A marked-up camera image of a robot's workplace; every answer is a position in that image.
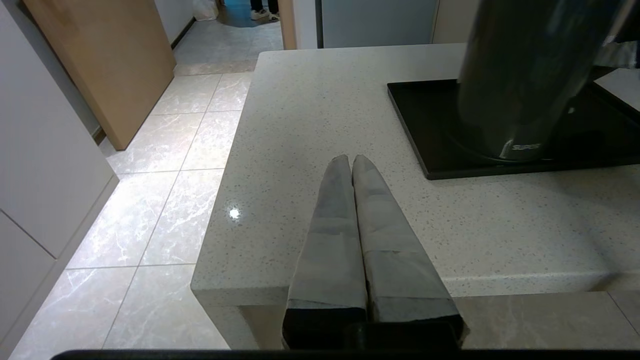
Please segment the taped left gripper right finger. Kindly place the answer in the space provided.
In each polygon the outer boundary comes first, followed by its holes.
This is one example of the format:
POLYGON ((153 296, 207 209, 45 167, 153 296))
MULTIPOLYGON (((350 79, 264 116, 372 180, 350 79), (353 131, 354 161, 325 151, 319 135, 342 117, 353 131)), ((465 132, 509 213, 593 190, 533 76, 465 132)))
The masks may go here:
POLYGON ((357 155, 352 184, 374 348, 460 348, 466 323, 374 163, 357 155))

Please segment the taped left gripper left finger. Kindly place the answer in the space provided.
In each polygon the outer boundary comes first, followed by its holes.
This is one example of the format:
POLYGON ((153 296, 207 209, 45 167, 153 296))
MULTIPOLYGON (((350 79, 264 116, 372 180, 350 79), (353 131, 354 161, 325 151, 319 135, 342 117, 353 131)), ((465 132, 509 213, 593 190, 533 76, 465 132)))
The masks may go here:
POLYGON ((341 348, 367 321, 368 292, 349 158, 328 164, 295 265, 282 321, 288 348, 341 348))

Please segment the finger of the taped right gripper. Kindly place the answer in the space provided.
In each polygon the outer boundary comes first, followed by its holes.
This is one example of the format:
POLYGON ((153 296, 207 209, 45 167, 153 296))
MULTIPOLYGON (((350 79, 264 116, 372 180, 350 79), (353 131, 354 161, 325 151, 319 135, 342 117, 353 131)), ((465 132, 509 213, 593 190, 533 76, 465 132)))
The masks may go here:
POLYGON ((638 69, 640 67, 640 42, 610 42, 600 48, 594 65, 603 68, 638 69))

